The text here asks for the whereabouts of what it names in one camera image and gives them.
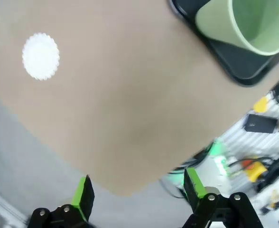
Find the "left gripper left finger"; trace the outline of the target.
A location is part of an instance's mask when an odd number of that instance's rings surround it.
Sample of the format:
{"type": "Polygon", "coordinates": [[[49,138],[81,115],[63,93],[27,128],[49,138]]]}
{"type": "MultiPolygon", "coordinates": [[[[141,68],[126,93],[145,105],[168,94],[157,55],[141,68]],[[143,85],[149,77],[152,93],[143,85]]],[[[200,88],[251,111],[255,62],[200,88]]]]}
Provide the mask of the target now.
{"type": "Polygon", "coordinates": [[[30,228],[93,228],[89,223],[94,202],[94,191],[87,175],[79,181],[70,204],[57,207],[54,211],[37,208],[29,219],[30,228]]]}

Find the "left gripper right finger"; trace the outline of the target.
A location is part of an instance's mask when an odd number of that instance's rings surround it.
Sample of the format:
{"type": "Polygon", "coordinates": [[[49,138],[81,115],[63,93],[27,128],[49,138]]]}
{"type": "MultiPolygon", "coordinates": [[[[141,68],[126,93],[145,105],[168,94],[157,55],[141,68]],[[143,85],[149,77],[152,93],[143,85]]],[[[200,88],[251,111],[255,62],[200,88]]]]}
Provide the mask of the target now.
{"type": "Polygon", "coordinates": [[[184,228],[209,228],[214,222],[225,228],[263,227],[245,193],[236,192],[228,198],[208,193],[194,168],[184,171],[184,190],[193,211],[184,228]]]}

